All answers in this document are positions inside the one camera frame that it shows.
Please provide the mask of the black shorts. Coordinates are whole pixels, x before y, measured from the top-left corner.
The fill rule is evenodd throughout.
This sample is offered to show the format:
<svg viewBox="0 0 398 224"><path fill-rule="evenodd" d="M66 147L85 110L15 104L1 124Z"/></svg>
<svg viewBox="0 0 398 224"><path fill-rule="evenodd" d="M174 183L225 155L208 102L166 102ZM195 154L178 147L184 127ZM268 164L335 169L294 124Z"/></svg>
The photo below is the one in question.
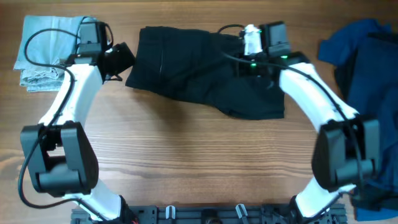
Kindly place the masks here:
<svg viewBox="0 0 398 224"><path fill-rule="evenodd" d="M238 77L243 42L228 34L145 27L126 86L173 100L214 106L240 119L281 119L284 93L267 77Z"/></svg>

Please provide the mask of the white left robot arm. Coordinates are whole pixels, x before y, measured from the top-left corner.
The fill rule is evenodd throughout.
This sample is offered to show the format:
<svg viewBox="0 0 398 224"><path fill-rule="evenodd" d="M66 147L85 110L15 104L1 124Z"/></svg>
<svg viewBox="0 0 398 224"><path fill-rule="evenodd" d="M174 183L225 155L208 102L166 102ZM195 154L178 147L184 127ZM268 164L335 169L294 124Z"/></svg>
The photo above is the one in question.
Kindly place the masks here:
<svg viewBox="0 0 398 224"><path fill-rule="evenodd" d="M25 159L19 197L36 209L75 202L93 223L138 223L125 199L100 181L98 160L83 128L101 86L120 81L135 57L126 43L114 43L105 22L81 22L73 37L75 50L58 66L67 77L54 102L38 124L21 131Z"/></svg>

